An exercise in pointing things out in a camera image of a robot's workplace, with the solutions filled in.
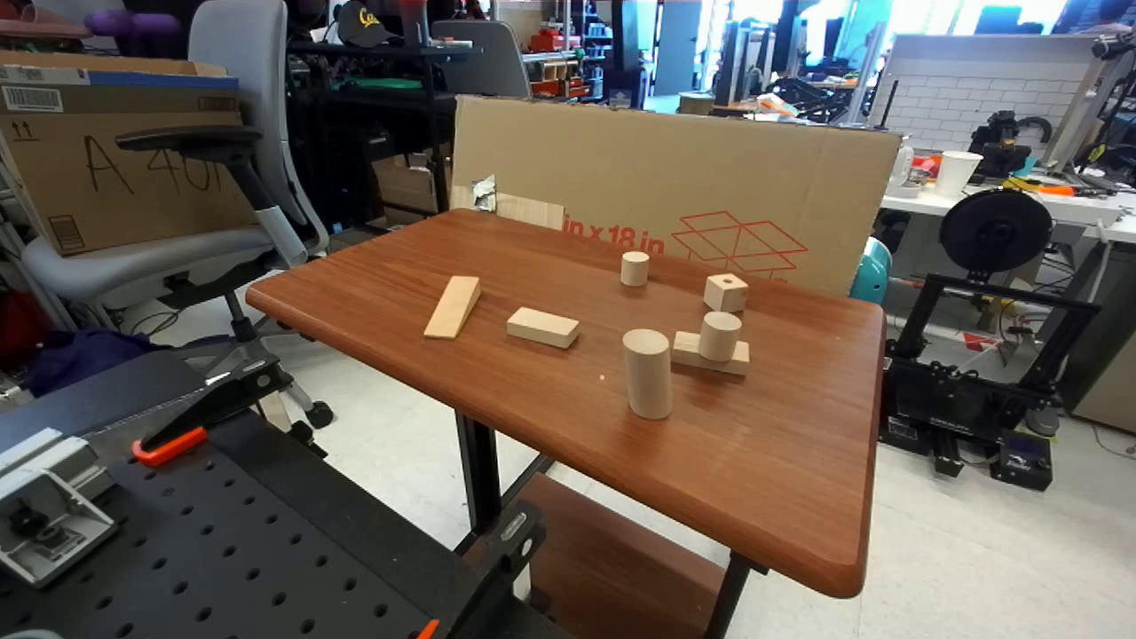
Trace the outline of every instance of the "person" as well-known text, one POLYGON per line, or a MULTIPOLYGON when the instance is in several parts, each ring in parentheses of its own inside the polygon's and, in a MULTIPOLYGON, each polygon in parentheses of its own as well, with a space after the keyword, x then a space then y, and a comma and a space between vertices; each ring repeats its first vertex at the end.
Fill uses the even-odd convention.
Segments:
POLYGON ((1054 30, 1096 30, 1113 26, 1136 26, 1136 0, 1070 0, 1054 30))

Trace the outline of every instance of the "cardboard box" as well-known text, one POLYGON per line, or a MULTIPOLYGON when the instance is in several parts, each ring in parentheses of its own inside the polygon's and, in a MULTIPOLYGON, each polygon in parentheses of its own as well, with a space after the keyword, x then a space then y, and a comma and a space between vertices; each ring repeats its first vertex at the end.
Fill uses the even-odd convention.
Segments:
POLYGON ((36 59, 0 52, 0 163, 60 256, 256 223, 224 165, 118 150, 130 131, 242 124, 233 76, 130 57, 101 57, 96 66, 36 59))
POLYGON ((894 151, 880 131, 461 100, 450 201, 564 207, 564 234, 850 293, 894 151))
POLYGON ((393 223, 416 223, 430 211, 436 211, 436 192, 434 173, 424 154, 383 154, 375 163, 378 171, 378 201, 386 218, 393 223))

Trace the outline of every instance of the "printed box drawing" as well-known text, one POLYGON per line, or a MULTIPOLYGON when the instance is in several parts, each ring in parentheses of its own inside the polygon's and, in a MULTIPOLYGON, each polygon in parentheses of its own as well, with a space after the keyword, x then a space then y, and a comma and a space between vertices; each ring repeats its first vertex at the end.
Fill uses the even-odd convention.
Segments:
POLYGON ((773 218, 744 218, 730 209, 681 216, 681 231, 670 234, 687 260, 706 268, 731 268, 744 278, 791 272, 809 247, 773 218))

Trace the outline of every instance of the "gray chair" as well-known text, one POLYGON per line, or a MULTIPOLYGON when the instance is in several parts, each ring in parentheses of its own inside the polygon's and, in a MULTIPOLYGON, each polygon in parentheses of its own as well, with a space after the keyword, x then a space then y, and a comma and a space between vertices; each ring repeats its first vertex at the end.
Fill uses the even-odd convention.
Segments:
POLYGON ((528 100, 522 49, 500 20, 434 20, 434 39, 472 39, 472 57, 448 63, 450 93, 528 100))
POLYGON ((273 207, 256 209, 256 225, 87 256, 60 256, 48 236, 36 236, 21 256, 28 278, 73 308, 93 308, 96 321, 109 321, 107 308, 131 308, 153 299, 182 308, 217 299, 217 285, 233 268, 267 261, 264 256, 273 267, 290 267, 325 250, 325 218, 305 199, 289 150, 285 28, 289 7, 281 0, 209 0, 190 36, 193 59, 221 63, 240 76, 249 124, 261 131, 256 171, 273 207))
POLYGON ((249 279, 305 261, 327 244, 325 218, 305 199, 289 150, 289 7, 281 0, 209 0, 195 10, 190 57, 240 76, 242 100, 249 102, 249 127, 139 131, 121 139, 121 144, 224 159, 256 209, 256 225, 87 256, 60 256, 48 236, 36 236, 21 250, 24 272, 73 308, 91 308, 104 326, 109 321, 109 308, 144 300, 190 308, 206 299, 224 299, 240 337, 233 353, 242 357, 227 376, 264 367, 261 389, 285 389, 317 424, 325 424, 333 417, 331 407, 290 384, 279 357, 261 343, 256 326, 240 300, 240 286, 249 279))

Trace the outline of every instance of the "metal hole plate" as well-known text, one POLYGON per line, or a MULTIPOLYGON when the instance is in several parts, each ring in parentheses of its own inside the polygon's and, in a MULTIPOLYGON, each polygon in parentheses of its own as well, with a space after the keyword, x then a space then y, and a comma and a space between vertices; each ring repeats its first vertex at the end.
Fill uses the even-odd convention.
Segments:
MULTIPOLYGON (((118 523, 113 540, 43 591, 0 571, 0 631, 386 639, 416 636, 430 617, 217 447, 166 472, 109 472, 118 487, 101 505, 118 523)), ((418 530, 375 526, 383 530, 391 540, 375 544, 386 547, 386 563, 450 566, 424 563, 434 544, 418 530)))

